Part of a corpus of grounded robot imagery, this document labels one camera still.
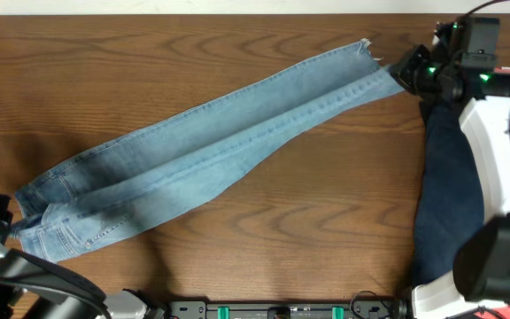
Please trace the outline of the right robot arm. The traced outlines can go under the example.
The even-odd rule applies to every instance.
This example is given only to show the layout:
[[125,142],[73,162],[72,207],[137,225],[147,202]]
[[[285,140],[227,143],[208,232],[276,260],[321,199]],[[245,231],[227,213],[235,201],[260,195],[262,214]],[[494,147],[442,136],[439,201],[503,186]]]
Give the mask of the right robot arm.
[[392,318],[453,318],[510,305],[510,74],[498,73],[497,18],[466,13],[437,24],[432,46],[413,47],[391,77],[420,98],[423,115],[446,105],[474,156],[484,222],[451,271],[390,307]]

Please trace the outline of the light blue denim jeans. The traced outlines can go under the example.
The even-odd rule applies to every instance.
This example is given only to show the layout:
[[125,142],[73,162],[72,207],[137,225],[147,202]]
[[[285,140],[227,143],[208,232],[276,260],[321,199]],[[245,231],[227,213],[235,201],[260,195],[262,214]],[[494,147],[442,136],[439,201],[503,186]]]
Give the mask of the light blue denim jeans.
[[360,40],[79,153],[16,192],[25,252],[64,261],[216,198],[299,134],[399,85]]

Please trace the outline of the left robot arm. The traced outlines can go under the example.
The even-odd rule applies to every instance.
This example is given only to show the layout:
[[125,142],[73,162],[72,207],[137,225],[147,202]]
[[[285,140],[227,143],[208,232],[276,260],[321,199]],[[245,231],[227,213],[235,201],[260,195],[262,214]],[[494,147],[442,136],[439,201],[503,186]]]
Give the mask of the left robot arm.
[[0,194],[0,319],[31,292],[37,301],[25,313],[37,319],[164,318],[168,311],[138,292],[106,295],[87,278],[17,249],[6,249],[12,213],[11,198]]

